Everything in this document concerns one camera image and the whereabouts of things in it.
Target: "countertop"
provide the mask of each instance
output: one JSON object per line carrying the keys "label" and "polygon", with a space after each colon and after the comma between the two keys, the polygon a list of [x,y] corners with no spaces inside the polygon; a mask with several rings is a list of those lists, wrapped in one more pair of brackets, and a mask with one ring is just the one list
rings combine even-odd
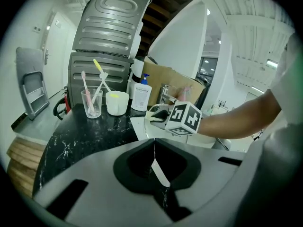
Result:
{"label": "countertop", "polygon": [[128,106],[124,115],[111,116],[104,106],[99,118],[89,119],[83,105],[75,105],[47,143],[37,169],[33,194],[84,157],[137,141],[130,120],[137,116],[145,116],[145,112]]}

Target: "person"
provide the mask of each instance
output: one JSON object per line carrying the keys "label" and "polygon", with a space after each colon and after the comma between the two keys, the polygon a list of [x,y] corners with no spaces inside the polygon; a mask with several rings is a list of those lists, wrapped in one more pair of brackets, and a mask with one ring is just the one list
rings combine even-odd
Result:
{"label": "person", "polygon": [[302,45],[298,35],[290,36],[287,46],[281,55],[276,75],[270,89],[263,95],[248,101],[238,108],[223,114],[213,115],[201,120],[198,133],[223,139],[239,139],[252,135],[261,129],[282,128],[287,121],[281,111],[280,103],[273,88],[278,87],[282,75],[290,68],[295,59],[302,52]]}

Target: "floor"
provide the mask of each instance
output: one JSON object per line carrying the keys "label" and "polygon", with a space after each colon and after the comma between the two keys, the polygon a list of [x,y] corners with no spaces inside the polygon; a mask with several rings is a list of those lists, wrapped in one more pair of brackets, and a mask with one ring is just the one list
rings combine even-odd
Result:
{"label": "floor", "polygon": [[62,90],[52,96],[49,99],[49,106],[34,120],[30,120],[26,117],[14,130],[16,136],[42,145],[47,145],[50,137],[61,122],[61,120],[53,115],[53,108],[56,103],[63,98],[63,93],[64,91]]}
{"label": "floor", "polygon": [[44,149],[45,145],[16,137],[7,151],[10,157],[7,174],[16,190],[29,197]]}

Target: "soap dispenser bottle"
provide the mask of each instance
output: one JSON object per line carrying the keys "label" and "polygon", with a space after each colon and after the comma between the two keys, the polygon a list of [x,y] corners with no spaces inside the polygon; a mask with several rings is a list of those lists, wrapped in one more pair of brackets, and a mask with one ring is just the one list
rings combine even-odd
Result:
{"label": "soap dispenser bottle", "polygon": [[152,87],[147,85],[147,77],[149,74],[143,73],[144,79],[141,83],[136,83],[134,85],[134,96],[132,101],[132,108],[138,111],[146,111],[148,100],[151,95]]}

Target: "cardboard box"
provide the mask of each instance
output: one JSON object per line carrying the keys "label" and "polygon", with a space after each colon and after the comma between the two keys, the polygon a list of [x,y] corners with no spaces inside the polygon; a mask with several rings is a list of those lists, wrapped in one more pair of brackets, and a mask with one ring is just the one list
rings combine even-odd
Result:
{"label": "cardboard box", "polygon": [[190,102],[195,104],[196,100],[200,97],[205,86],[196,82],[192,78],[186,77],[170,67],[160,66],[144,61],[143,72],[150,76],[147,78],[148,85],[152,87],[148,105],[155,105],[157,103],[158,94],[161,84],[168,84],[176,87],[174,92],[170,91],[169,94],[173,97],[178,97],[180,91],[184,87],[192,87]]}

